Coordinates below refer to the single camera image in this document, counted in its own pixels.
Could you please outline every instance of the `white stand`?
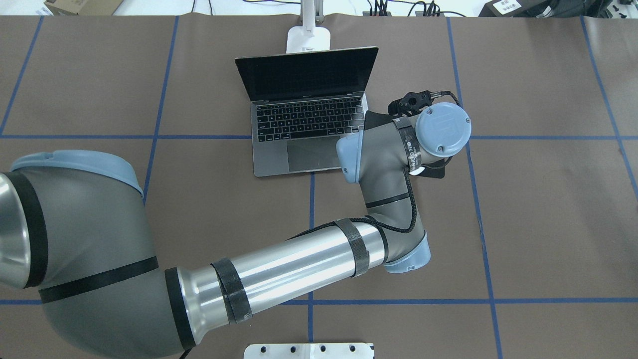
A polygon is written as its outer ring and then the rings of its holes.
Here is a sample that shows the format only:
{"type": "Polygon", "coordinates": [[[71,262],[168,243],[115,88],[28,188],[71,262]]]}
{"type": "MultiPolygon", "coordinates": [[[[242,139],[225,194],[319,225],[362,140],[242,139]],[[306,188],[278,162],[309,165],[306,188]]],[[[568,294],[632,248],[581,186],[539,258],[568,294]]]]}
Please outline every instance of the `white stand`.
{"type": "MultiPolygon", "coordinates": [[[[325,27],[315,26],[316,0],[302,0],[301,15],[302,25],[294,26],[288,30],[288,42],[286,53],[330,50],[330,31],[325,27]]],[[[323,0],[319,0],[319,18],[323,18],[323,0]]]]}

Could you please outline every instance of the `open laptop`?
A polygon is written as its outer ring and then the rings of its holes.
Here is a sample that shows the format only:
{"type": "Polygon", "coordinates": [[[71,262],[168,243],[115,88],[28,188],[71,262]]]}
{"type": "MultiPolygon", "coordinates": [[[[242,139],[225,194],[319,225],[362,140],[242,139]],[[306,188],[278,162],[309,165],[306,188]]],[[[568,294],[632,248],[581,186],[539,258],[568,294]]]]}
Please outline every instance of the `open laptop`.
{"type": "Polygon", "coordinates": [[[378,48],[235,59],[251,105],[255,176],[339,168],[339,138],[363,131],[378,48]]]}

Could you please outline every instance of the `black band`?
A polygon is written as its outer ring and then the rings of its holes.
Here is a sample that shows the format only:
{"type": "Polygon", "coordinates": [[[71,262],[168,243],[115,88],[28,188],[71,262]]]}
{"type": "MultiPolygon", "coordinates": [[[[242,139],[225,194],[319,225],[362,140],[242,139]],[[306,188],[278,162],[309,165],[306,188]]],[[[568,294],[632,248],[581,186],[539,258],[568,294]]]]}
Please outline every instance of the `black band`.
{"type": "Polygon", "coordinates": [[[29,248],[31,250],[31,267],[25,288],[37,287],[44,280],[48,267],[47,226],[40,200],[31,182],[19,172],[8,172],[4,175],[11,181],[20,198],[22,210],[27,220],[29,231],[29,248]]]}
{"type": "Polygon", "coordinates": [[[235,265],[228,258],[222,258],[211,266],[217,271],[219,286],[226,303],[226,312],[229,313],[228,320],[231,323],[241,323],[253,317],[250,303],[244,290],[235,265]]]}
{"type": "Polygon", "coordinates": [[[346,235],[348,243],[355,257],[355,273],[353,277],[365,274],[370,268],[370,252],[367,251],[366,244],[361,238],[361,233],[347,218],[334,221],[337,227],[346,235]]]}
{"type": "MultiPolygon", "coordinates": [[[[371,215],[366,215],[364,216],[366,218],[370,218],[372,221],[374,221],[375,223],[377,222],[377,220],[372,217],[371,215]]],[[[387,262],[388,261],[388,257],[390,256],[390,249],[388,248],[388,237],[385,236],[385,232],[383,231],[383,227],[381,227],[380,225],[376,225],[374,224],[374,227],[377,229],[377,231],[379,231],[379,234],[381,234],[381,240],[383,241],[383,262],[387,262]]]]}
{"type": "Polygon", "coordinates": [[[152,271],[158,266],[157,257],[144,259],[143,261],[127,264],[119,268],[103,271],[82,279],[72,280],[58,286],[40,289],[38,292],[42,303],[50,303],[56,300],[69,298],[78,294],[94,291],[102,287],[110,286],[138,275],[152,271]]]}
{"type": "Polygon", "coordinates": [[[184,350],[192,349],[196,345],[195,338],[191,331],[191,323],[188,321],[186,304],[184,303],[184,297],[182,297],[182,286],[179,283],[177,267],[165,270],[164,276],[166,277],[168,300],[170,301],[170,309],[173,312],[173,320],[175,321],[179,341],[182,343],[184,350]]]}
{"type": "Polygon", "coordinates": [[[392,121],[403,139],[403,147],[408,157],[408,167],[410,167],[409,172],[412,172],[421,166],[421,148],[417,140],[417,133],[412,127],[410,120],[406,117],[395,118],[392,121]]]}
{"type": "Polygon", "coordinates": [[[400,201],[401,199],[406,199],[406,198],[410,198],[410,194],[408,192],[405,192],[404,194],[395,195],[394,197],[381,199],[379,201],[366,203],[366,208],[379,207],[379,206],[383,206],[384,204],[400,201]]]}

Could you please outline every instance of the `table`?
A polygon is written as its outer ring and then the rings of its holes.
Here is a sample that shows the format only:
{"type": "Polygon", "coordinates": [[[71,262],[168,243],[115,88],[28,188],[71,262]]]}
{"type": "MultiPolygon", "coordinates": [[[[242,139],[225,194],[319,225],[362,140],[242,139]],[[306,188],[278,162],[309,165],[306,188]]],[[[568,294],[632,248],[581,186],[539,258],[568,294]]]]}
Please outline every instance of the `table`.
{"type": "MultiPolygon", "coordinates": [[[[11,34],[0,37],[0,168],[55,149],[125,158],[162,268],[200,268],[364,214],[338,171],[253,176],[232,60],[283,53],[298,21],[0,17],[11,34]]],[[[413,178],[432,260],[404,275],[374,268],[215,330],[189,359],[307,341],[374,342],[379,358],[635,355],[638,22],[329,15],[324,25],[335,49],[379,46],[372,111],[450,89],[473,119],[445,179],[413,178]]],[[[52,331],[38,299],[0,289],[0,357],[91,358],[52,331]]]]}

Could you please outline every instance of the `laptop screen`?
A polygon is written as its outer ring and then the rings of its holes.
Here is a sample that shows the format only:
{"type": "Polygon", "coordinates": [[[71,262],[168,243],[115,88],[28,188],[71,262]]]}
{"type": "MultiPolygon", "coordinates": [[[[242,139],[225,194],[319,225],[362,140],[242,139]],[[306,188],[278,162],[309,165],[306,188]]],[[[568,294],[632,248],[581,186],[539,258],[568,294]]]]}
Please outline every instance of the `laptop screen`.
{"type": "Polygon", "coordinates": [[[366,89],[377,47],[235,59],[251,101],[297,100],[366,89]]]}

